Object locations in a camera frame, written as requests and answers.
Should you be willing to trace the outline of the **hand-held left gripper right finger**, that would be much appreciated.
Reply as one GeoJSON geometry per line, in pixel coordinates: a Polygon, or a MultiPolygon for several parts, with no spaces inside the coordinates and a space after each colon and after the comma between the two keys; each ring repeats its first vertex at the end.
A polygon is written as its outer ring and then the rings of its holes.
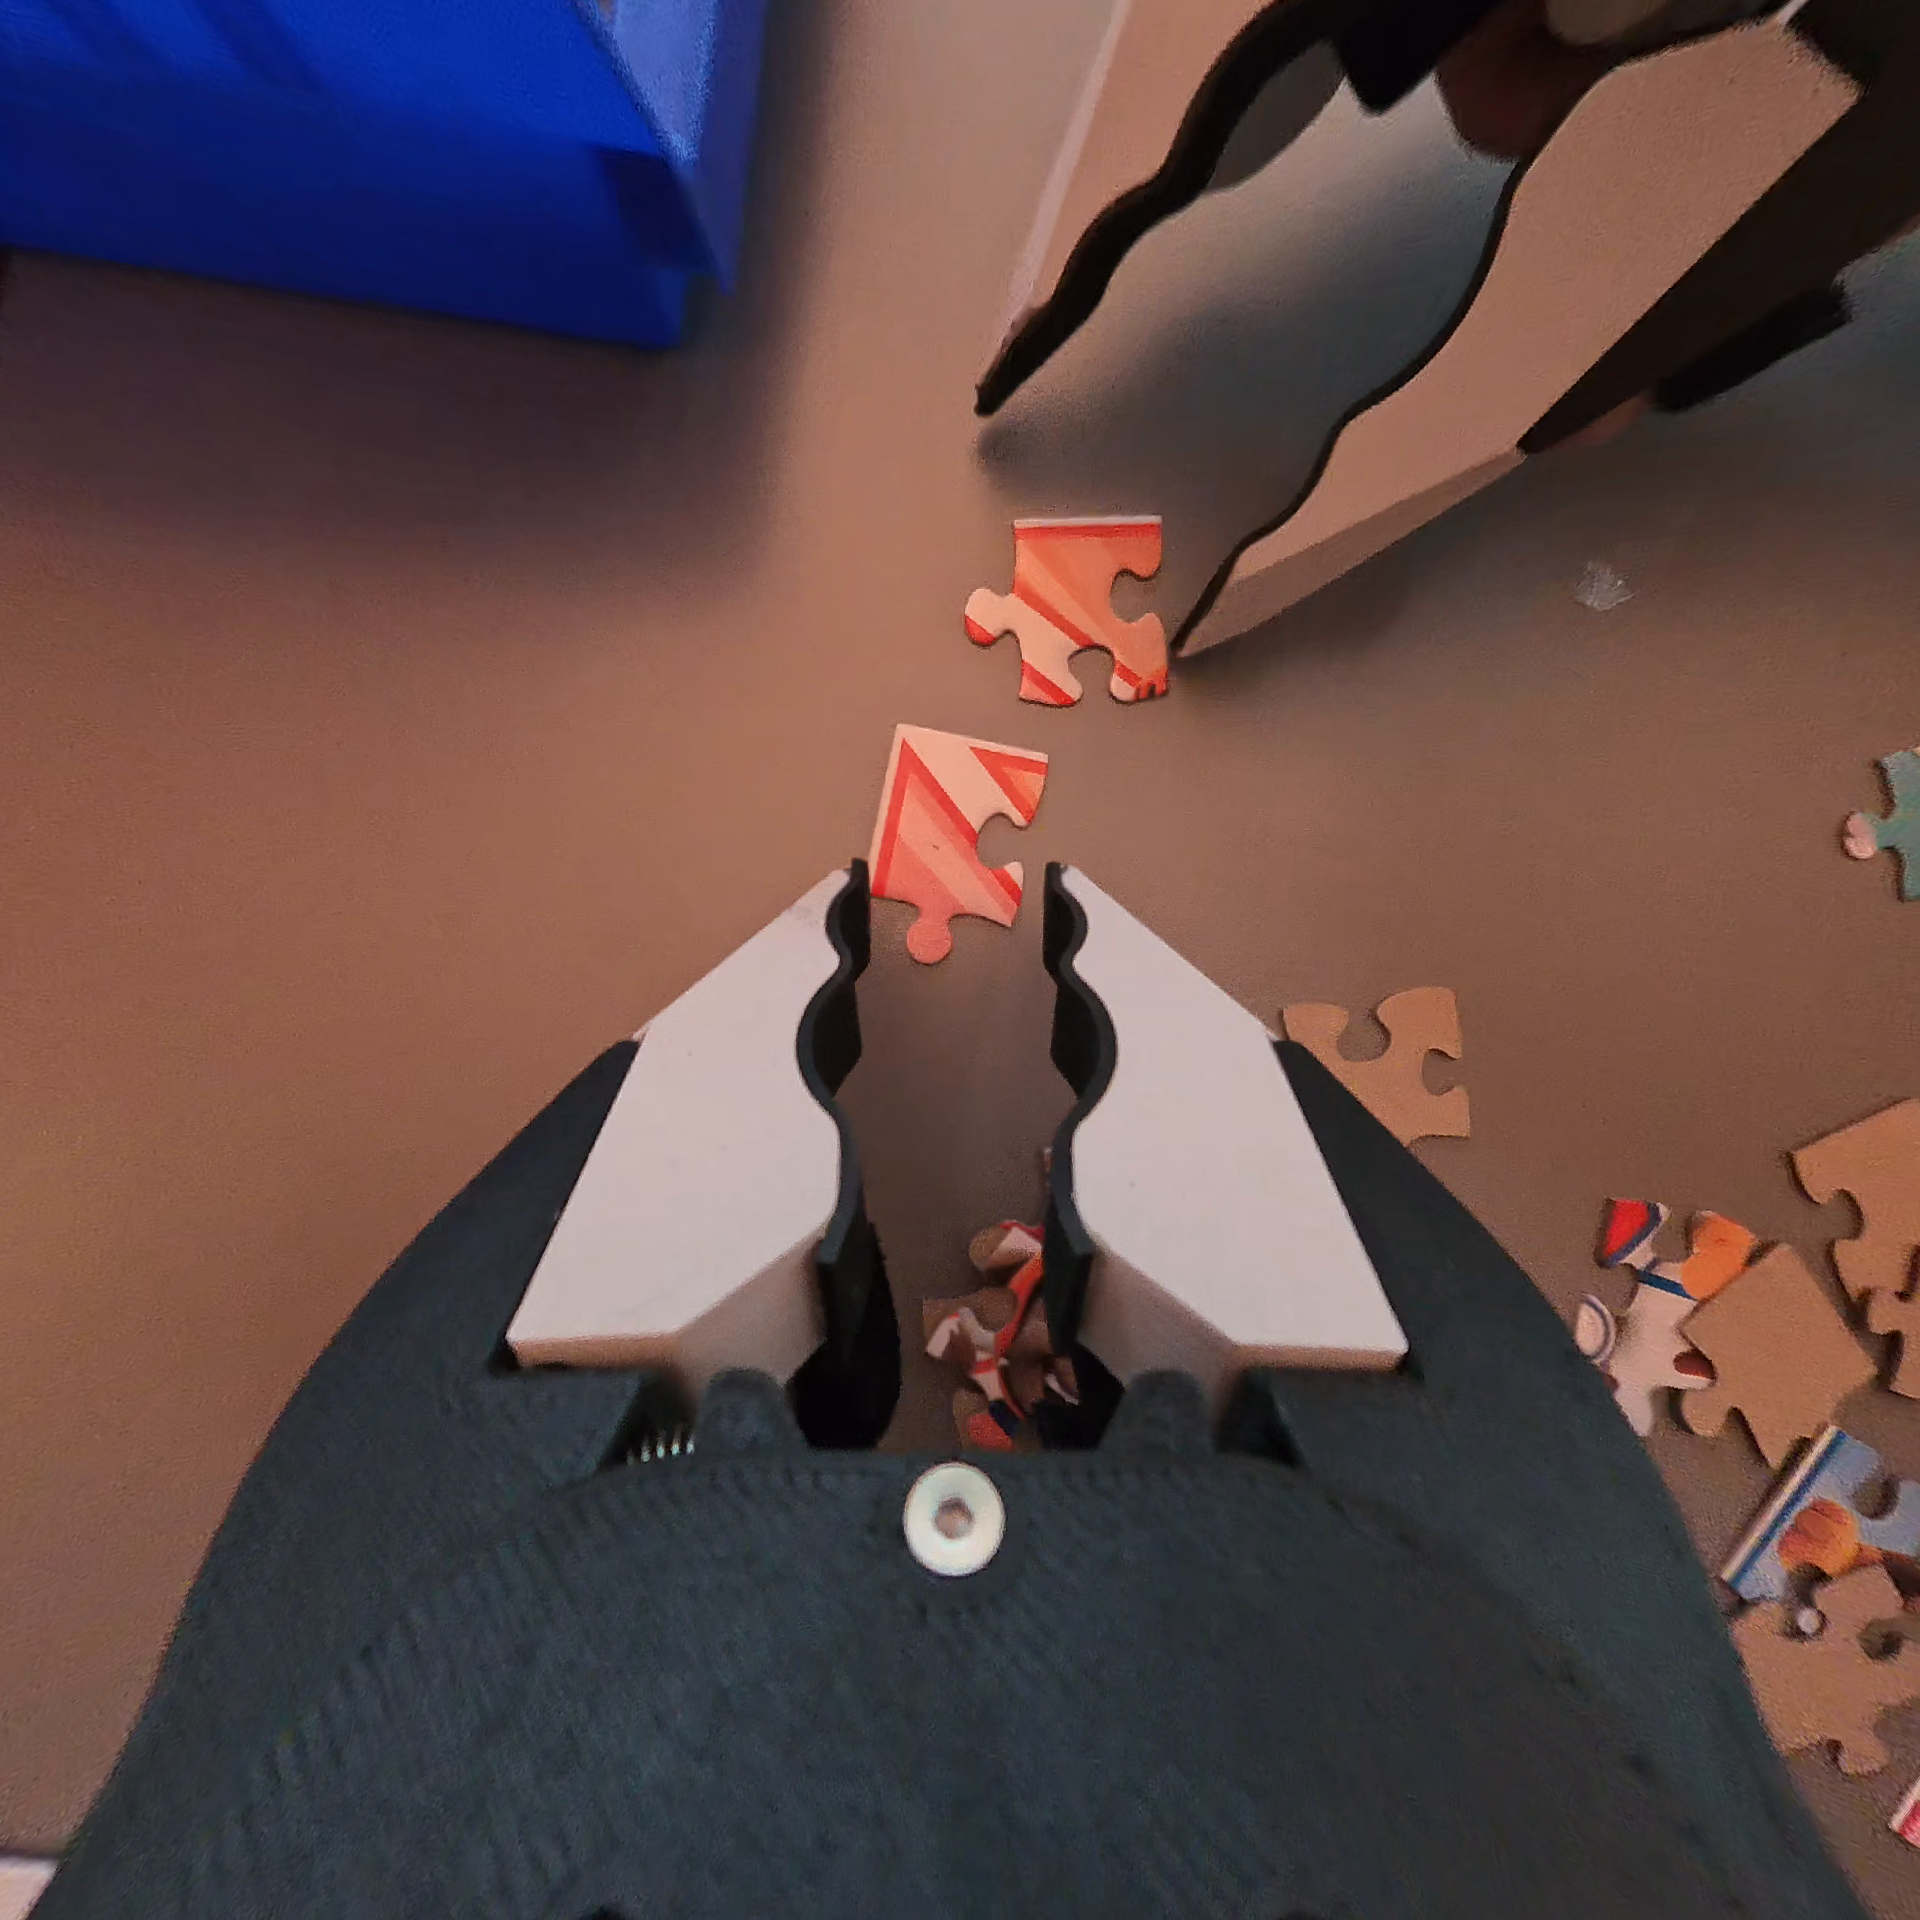
{"type": "Polygon", "coordinates": [[[1408,1359],[1280,1043],[1092,878],[1052,862],[1042,965],[1069,1090],[1047,1155],[1042,1304],[1120,1391],[1256,1370],[1385,1377],[1408,1359]]]}

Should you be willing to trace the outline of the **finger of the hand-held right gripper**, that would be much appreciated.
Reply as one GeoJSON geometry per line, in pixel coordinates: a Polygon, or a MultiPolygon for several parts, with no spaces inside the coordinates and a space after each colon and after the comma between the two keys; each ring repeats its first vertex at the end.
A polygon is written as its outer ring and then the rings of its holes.
{"type": "Polygon", "coordinates": [[[1512,184],[1448,337],[1337,431],[1303,498],[1232,555],[1173,650],[1267,625],[1523,467],[1527,433],[1861,96],[1785,21],[1601,80],[1512,184]]]}
{"type": "Polygon", "coordinates": [[[1336,3],[1115,6],[1016,266],[977,414],[1066,347],[1156,226],[1283,157],[1343,88],[1336,3]]]}

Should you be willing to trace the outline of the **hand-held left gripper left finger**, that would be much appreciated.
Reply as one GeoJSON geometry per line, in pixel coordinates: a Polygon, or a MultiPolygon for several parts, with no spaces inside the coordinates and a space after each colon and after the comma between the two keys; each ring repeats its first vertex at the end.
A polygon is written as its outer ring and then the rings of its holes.
{"type": "Polygon", "coordinates": [[[754,1370],[813,1448],[877,1446],[901,1335],[839,1105],[872,909],[858,857],[635,1034],[508,1326],[517,1362],[640,1370],[688,1402],[754,1370]]]}

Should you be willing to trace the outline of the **red pink striped puzzle piece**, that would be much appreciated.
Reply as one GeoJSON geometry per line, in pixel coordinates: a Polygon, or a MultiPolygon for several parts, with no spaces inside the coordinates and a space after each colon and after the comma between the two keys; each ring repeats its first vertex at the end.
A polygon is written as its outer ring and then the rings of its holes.
{"type": "Polygon", "coordinates": [[[1019,862],[987,866],[979,835],[993,822],[1029,829],[1049,758],[936,728],[897,725],[869,851],[872,895],[917,911],[912,960],[933,968],[954,949],[954,919],[1002,929],[1025,899],[1019,862]]]}

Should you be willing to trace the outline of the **deep orange edge puzzle piece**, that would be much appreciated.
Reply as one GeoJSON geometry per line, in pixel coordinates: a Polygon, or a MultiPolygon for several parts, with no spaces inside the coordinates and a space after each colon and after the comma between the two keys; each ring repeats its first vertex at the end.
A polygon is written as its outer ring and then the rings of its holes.
{"type": "Polygon", "coordinates": [[[1151,582],[1161,570],[1163,520],[1018,520],[1016,578],[1009,593],[971,590],[965,630],[975,645],[1012,637],[1021,659],[1019,701],[1072,707],[1084,689],[1072,662],[1112,659],[1112,698],[1141,704],[1169,695],[1169,641],[1160,615],[1123,617],[1117,576],[1151,582]]]}

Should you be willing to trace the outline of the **plain teal puzzle piece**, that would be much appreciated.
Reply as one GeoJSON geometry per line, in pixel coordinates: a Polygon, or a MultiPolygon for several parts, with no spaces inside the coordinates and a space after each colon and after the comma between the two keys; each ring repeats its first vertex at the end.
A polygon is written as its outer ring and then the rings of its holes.
{"type": "Polygon", "coordinates": [[[1852,859],[1888,856],[1900,870],[1903,901],[1919,901],[1919,750],[1880,760],[1883,811],[1852,811],[1840,826],[1840,849],[1852,859]]]}

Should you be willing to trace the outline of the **white orange blue puzzle piece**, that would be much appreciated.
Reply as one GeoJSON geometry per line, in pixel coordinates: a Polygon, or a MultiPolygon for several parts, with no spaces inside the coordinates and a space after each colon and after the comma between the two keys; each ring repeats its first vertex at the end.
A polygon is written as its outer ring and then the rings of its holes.
{"type": "Polygon", "coordinates": [[[1659,1259],[1672,1211],[1664,1202],[1611,1195],[1601,1211],[1596,1264],[1631,1269],[1636,1282],[1623,1311],[1587,1295],[1576,1311],[1576,1344],[1605,1377],[1640,1439],[1651,1439],[1657,1399],[1684,1398],[1717,1382],[1713,1362],[1684,1337],[1684,1322],[1730,1287],[1760,1255],[1760,1238],[1717,1211],[1697,1211],[1688,1255],[1659,1259]]]}

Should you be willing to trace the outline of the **blue orange dog puzzle piece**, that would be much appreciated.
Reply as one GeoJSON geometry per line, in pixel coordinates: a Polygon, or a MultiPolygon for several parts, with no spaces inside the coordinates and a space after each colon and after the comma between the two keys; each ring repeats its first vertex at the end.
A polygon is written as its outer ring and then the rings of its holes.
{"type": "Polygon", "coordinates": [[[1919,1488],[1867,1442],[1828,1427],[1778,1481],[1719,1571],[1741,1602],[1801,1600],[1880,1569],[1916,1594],[1919,1488]]]}

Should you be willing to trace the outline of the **blue plastic bin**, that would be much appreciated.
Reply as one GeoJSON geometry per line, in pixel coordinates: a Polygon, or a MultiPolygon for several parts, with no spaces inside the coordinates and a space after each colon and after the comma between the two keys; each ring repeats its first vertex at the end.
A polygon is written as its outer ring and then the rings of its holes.
{"type": "Polygon", "coordinates": [[[669,347],[763,3],[4,3],[4,245],[669,347]]]}

